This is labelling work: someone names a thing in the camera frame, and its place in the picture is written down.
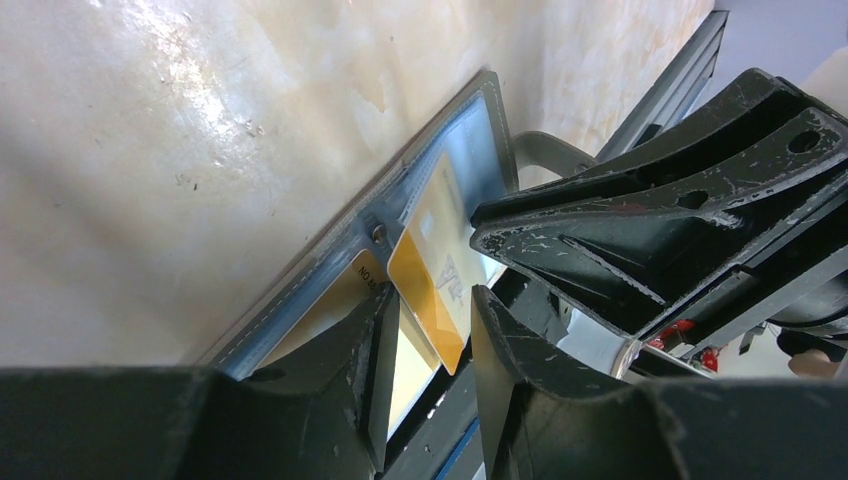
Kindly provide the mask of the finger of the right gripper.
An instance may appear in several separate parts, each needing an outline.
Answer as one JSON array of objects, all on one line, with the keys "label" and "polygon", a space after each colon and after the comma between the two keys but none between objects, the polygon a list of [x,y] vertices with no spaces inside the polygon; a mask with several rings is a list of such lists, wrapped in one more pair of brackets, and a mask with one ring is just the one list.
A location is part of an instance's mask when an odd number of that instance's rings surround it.
[{"label": "finger of the right gripper", "polygon": [[473,222],[472,247],[612,331],[648,338],[686,320],[693,338],[728,325],[757,281],[747,247],[759,221],[585,218]]},{"label": "finger of the right gripper", "polygon": [[834,100],[822,100],[759,68],[744,71],[673,128],[572,177],[479,206],[478,227],[512,215],[590,198],[608,198],[669,184],[704,171],[753,146],[807,108],[846,123]]}]

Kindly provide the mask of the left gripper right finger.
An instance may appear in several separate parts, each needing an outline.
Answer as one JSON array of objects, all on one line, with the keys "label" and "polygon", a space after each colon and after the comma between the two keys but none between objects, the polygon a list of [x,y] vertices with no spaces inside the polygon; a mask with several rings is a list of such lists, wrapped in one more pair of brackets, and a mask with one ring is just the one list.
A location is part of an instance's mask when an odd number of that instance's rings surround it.
[{"label": "left gripper right finger", "polygon": [[838,380],[648,379],[629,384],[472,290],[471,342],[491,479],[843,479]]}]

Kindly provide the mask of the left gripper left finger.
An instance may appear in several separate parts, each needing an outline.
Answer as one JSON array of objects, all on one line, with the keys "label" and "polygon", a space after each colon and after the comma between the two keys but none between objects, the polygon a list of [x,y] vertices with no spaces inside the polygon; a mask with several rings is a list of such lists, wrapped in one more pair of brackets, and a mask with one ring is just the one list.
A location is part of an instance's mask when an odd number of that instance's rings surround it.
[{"label": "left gripper left finger", "polygon": [[1,373],[5,479],[371,479],[388,438],[399,298],[237,380],[211,367]]}]

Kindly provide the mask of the grey card holder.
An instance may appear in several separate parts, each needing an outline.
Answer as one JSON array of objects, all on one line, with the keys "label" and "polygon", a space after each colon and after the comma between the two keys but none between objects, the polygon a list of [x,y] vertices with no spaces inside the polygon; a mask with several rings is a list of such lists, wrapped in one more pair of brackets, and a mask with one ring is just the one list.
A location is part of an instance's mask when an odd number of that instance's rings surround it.
[{"label": "grey card holder", "polygon": [[502,270],[469,245],[474,211],[517,192],[524,167],[568,178],[594,163],[554,136],[512,135],[497,75],[479,72],[201,363],[244,379],[388,282],[414,346],[454,372],[469,337],[470,289]]}]

